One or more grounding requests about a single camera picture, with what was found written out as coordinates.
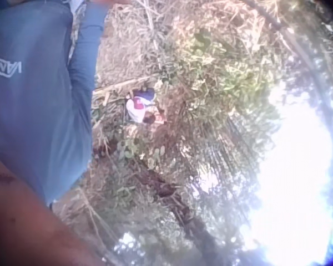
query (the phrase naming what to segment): sleeve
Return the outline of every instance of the sleeve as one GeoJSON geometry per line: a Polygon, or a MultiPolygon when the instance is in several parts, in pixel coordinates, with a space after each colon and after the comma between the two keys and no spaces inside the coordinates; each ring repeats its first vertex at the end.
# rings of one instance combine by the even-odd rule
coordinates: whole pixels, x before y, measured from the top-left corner
{"type": "Polygon", "coordinates": [[[83,123],[88,132],[91,132],[90,109],[95,89],[97,55],[107,12],[108,7],[105,5],[87,3],[68,67],[75,122],[83,123]]]}

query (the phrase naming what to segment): dark hair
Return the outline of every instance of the dark hair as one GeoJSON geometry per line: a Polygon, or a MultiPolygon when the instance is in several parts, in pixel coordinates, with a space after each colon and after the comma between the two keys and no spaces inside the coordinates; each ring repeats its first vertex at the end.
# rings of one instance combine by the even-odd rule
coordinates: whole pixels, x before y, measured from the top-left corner
{"type": "Polygon", "coordinates": [[[143,122],[146,124],[153,124],[155,122],[155,115],[145,116],[143,122]]]}

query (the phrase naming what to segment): white shirt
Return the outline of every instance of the white shirt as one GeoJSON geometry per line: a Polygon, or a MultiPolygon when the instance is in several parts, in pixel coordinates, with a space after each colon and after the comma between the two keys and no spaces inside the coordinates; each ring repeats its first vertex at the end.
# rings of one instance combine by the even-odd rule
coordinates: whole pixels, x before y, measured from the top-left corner
{"type": "Polygon", "coordinates": [[[140,103],[143,104],[143,108],[136,109],[134,107],[133,100],[129,99],[126,103],[126,109],[127,109],[129,116],[131,117],[131,119],[133,121],[135,121],[137,123],[142,123],[143,119],[144,119],[145,111],[146,111],[146,105],[150,105],[150,104],[152,104],[152,102],[148,101],[142,97],[135,97],[135,98],[137,98],[140,101],[140,103]]]}

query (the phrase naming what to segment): skin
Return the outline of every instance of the skin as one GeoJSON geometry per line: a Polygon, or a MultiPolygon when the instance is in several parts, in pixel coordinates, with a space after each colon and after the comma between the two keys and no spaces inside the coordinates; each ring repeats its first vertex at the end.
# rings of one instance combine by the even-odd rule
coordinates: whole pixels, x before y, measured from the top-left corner
{"type": "MultiPolygon", "coordinates": [[[[112,6],[126,0],[96,0],[112,6]]],[[[35,192],[0,162],[0,265],[103,266],[35,192]]]]}

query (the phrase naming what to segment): tree trunk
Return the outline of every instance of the tree trunk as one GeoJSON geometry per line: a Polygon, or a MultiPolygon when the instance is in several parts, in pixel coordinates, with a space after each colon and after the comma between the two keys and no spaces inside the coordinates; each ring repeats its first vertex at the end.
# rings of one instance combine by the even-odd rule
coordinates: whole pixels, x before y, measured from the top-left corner
{"type": "Polygon", "coordinates": [[[215,238],[207,231],[204,222],[193,216],[190,208],[183,202],[181,195],[176,192],[175,186],[166,183],[155,171],[148,170],[147,165],[142,160],[138,160],[137,163],[140,167],[140,173],[136,175],[136,178],[143,185],[155,189],[155,194],[162,199],[165,206],[169,207],[183,228],[186,238],[193,241],[205,263],[209,266],[223,265],[215,238]]]}

